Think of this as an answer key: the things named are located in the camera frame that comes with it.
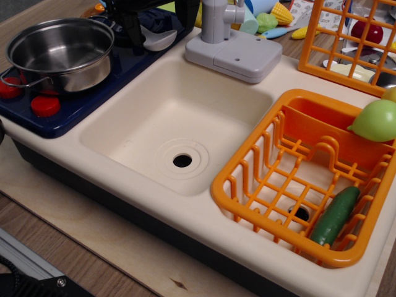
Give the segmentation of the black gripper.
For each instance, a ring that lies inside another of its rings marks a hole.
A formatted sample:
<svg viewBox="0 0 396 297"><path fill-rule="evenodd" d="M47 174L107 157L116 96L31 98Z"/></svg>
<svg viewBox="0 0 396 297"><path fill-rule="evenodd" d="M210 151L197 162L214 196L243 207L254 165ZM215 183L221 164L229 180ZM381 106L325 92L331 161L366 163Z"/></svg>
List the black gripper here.
<svg viewBox="0 0 396 297"><path fill-rule="evenodd" d="M143 47L145 37L140 28L138 12L173 3L175 13L187 32L194 28L200 6L199 0L114 0L105 1L109 12L119 13L118 20L133 47Z"/></svg>

